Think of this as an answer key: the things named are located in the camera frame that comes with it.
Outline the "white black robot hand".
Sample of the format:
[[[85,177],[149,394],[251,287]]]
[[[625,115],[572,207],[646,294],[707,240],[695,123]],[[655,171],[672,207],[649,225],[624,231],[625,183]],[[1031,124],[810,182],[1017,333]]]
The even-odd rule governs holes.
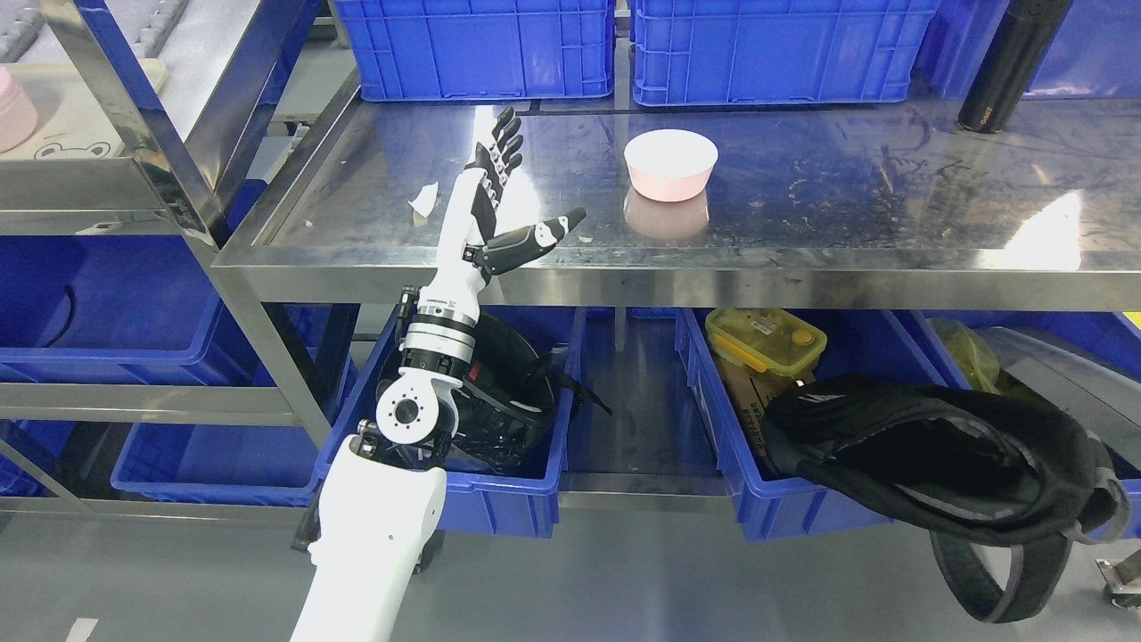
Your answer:
[[[505,187],[521,166],[521,117],[505,107],[482,128],[472,159],[451,190],[436,251],[436,273],[416,293],[416,317],[445,325],[474,326],[480,317],[482,289],[489,281],[542,259],[586,219],[586,209],[497,231]]]

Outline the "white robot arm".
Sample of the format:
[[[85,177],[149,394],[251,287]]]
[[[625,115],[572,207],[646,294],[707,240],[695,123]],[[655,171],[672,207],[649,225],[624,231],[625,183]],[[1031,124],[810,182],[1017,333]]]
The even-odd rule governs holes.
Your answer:
[[[453,399],[472,365],[480,289],[429,284],[416,296],[402,342],[399,377],[377,403],[379,434],[396,444],[452,436]],[[347,438],[318,505],[309,546],[316,572],[294,641],[387,641],[446,496],[446,472],[403,470],[371,460],[367,434]]]

